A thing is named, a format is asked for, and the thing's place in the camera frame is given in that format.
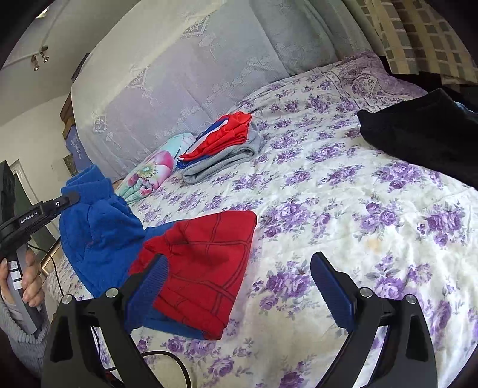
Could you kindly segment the left hand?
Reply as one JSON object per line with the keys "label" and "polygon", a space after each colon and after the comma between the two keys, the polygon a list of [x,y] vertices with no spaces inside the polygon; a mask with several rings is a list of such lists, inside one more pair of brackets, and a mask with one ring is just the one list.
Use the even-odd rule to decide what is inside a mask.
{"label": "left hand", "polygon": [[[24,271],[24,275],[21,280],[23,293],[23,301],[31,307],[39,306],[45,299],[45,293],[42,289],[42,280],[40,276],[40,267],[36,261],[36,257],[31,248],[26,250],[26,265],[27,268]],[[1,297],[5,302],[12,305],[15,304],[15,300],[11,296],[7,278],[9,274],[7,260],[1,261]]]}

